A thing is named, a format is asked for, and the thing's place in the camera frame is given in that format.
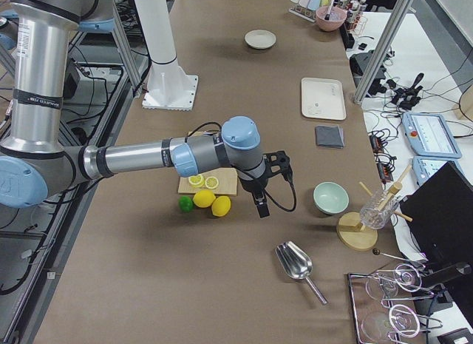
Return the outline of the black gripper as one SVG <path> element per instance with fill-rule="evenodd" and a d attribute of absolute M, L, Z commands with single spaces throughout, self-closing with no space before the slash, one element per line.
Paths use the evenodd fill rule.
<path fill-rule="evenodd" d="M 259 217 L 269 216 L 267 198 L 273 203 L 277 201 L 266 191 L 268 181 L 281 175 L 290 188 L 293 188 L 293 170 L 290 165 L 290 157 L 285 151 L 265 153 L 258 167 L 253 169 L 239 169 L 239 180 L 245 191 L 253 195 L 253 201 Z"/>

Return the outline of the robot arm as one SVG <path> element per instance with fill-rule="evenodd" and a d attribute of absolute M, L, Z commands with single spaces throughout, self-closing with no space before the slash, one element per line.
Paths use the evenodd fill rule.
<path fill-rule="evenodd" d="M 10 0 L 18 15 L 10 134 L 1 141 L 1 203 L 25 208 L 80 183 L 120 172 L 173 167 L 183 177 L 218 168 L 237 171 L 261 217 L 269 214 L 270 178 L 293 180 L 284 152 L 264 153 L 248 117 L 219 132 L 125 146 L 63 146 L 58 132 L 69 34 L 116 28 L 113 0 Z"/>

